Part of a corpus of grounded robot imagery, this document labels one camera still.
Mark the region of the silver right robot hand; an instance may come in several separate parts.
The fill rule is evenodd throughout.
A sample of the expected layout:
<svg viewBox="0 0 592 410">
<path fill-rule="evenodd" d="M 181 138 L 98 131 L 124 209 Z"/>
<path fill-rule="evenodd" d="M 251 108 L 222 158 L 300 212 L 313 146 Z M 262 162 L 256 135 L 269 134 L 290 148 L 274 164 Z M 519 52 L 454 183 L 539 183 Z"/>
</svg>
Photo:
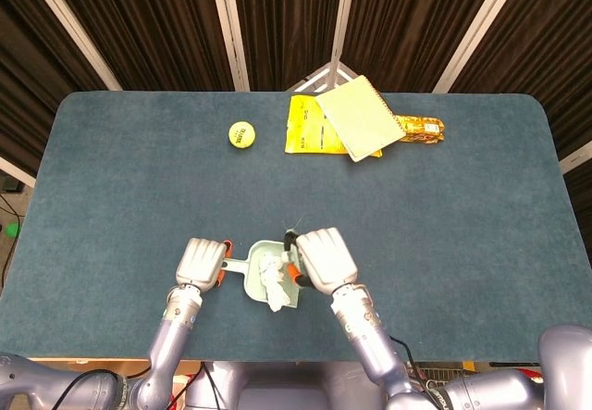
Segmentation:
<svg viewBox="0 0 592 410">
<path fill-rule="evenodd" d="M 298 234 L 287 230 L 283 240 L 291 280 L 303 288 L 330 295 L 357 280 L 358 269 L 335 227 Z"/>
</svg>

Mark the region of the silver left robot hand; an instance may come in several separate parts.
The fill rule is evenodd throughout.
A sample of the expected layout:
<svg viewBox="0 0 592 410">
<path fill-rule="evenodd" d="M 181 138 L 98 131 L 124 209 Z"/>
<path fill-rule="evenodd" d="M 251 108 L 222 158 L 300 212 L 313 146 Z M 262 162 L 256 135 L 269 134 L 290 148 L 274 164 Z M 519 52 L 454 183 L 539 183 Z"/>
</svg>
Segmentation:
<svg viewBox="0 0 592 410">
<path fill-rule="evenodd" d="M 190 238 L 176 271 L 177 284 L 188 284 L 208 292 L 219 277 L 230 244 L 202 238 Z"/>
</svg>

